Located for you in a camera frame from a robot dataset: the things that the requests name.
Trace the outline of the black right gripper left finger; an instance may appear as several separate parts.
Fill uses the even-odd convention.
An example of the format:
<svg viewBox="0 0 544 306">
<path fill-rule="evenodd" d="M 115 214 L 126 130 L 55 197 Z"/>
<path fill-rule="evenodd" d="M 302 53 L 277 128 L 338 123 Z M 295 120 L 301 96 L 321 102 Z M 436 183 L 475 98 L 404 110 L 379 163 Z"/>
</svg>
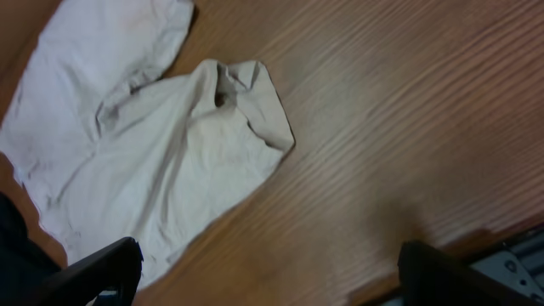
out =
<svg viewBox="0 0 544 306">
<path fill-rule="evenodd" d="M 49 276 L 25 296 L 26 305 L 130 306 L 141 277 L 138 242 L 124 237 Z"/>
</svg>

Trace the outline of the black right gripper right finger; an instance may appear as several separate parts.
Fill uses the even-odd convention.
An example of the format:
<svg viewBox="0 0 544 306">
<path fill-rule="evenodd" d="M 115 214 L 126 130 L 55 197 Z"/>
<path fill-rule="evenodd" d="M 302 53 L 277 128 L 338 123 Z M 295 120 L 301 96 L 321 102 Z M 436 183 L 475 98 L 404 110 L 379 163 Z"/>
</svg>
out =
<svg viewBox="0 0 544 306">
<path fill-rule="evenodd" d="M 421 241 L 399 253 L 405 306 L 535 306 L 536 301 Z"/>
</svg>

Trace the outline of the beige khaki shorts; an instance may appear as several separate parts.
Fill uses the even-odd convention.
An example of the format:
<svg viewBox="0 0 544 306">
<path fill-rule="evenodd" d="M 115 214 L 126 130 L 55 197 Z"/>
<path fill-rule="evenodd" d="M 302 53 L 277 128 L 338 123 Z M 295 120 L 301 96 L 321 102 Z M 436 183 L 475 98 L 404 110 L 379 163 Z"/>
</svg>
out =
<svg viewBox="0 0 544 306">
<path fill-rule="evenodd" d="M 1 127 L 1 150 L 75 263 L 125 236 L 140 288 L 275 171 L 294 138 L 266 67 L 164 77 L 190 29 L 179 0 L 64 1 Z"/>
</svg>

